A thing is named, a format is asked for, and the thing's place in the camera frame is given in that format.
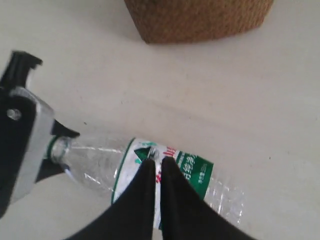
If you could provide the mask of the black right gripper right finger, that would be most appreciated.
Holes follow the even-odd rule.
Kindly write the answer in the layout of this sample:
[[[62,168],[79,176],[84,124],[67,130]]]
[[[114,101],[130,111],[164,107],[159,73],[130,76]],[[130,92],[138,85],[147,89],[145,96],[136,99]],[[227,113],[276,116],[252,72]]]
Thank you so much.
[[[172,157],[161,164],[160,210],[164,240],[252,240],[202,200]]]

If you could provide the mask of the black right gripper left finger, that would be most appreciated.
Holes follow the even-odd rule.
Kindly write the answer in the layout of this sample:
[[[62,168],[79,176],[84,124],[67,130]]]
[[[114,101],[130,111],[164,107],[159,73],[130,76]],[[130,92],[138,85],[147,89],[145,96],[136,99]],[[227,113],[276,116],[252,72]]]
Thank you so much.
[[[155,162],[142,162],[120,197],[70,240],[151,240],[155,215]]]

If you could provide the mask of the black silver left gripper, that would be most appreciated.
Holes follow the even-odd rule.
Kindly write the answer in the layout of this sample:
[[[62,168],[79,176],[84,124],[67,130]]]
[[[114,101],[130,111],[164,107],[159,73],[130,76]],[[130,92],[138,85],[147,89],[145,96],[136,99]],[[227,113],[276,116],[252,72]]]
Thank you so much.
[[[27,88],[31,70],[42,65],[21,50],[11,53],[0,78],[0,215],[31,192],[35,183],[65,172],[68,166],[44,159],[51,135],[80,133],[54,118],[53,109]]]

